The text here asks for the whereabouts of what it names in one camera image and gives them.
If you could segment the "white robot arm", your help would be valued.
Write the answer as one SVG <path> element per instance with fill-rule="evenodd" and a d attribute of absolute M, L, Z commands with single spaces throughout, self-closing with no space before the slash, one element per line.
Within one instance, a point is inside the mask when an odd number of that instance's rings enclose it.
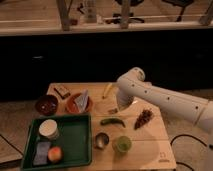
<path fill-rule="evenodd" d="M 116 101 L 120 109 L 129 107 L 137 97 L 182 116 L 207 133 L 213 131 L 213 100 L 156 87 L 144 80 L 145 73 L 138 67 L 117 79 Z"/>

